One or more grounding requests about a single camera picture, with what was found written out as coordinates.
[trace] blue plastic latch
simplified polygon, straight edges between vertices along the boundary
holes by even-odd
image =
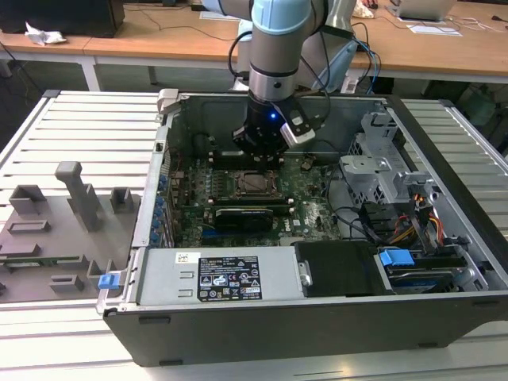
[[[104,274],[98,279],[99,290],[118,290],[120,288],[120,274]]]
[[[413,256],[409,250],[404,248],[390,248],[379,254],[383,266],[412,266]]]

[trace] paper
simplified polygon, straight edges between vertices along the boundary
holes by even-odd
[[[421,34],[437,34],[439,36],[458,36],[462,37],[462,34],[457,32],[453,28],[443,28],[443,27],[435,27],[435,26],[422,26],[422,25],[407,25],[409,29],[413,31],[413,33],[421,33]]]
[[[58,44],[59,42],[67,41],[60,32],[45,32],[44,30],[33,28],[28,22],[26,22],[25,25],[25,36],[28,36],[35,44],[45,46],[46,44]]]
[[[446,23],[444,21],[422,21],[422,20],[415,20],[413,18],[401,18],[401,17],[397,17],[397,20],[399,20],[400,22],[416,22],[418,24],[422,23],[422,22],[425,22],[427,25],[446,25]]]
[[[361,0],[356,0],[352,16],[358,18],[374,18],[374,14],[362,3]]]
[[[221,20],[221,21],[239,21],[239,18],[233,16],[224,16],[223,14],[208,12],[203,10],[199,14],[199,18],[202,20]]]

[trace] robotic arm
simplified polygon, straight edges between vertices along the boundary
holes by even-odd
[[[294,96],[302,46],[318,30],[351,40],[356,0],[204,0],[209,10],[252,20],[248,108],[233,141],[269,163],[315,136],[322,116],[309,117]]]

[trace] power supply label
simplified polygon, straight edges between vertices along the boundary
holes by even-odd
[[[198,299],[201,302],[262,299],[257,256],[200,258]]]

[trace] motherboard chip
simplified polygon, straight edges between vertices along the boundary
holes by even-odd
[[[277,183],[272,171],[259,173],[240,171],[235,174],[236,196],[273,197],[277,194]]]
[[[266,193],[267,180],[263,175],[257,173],[246,173],[241,179],[245,193]]]

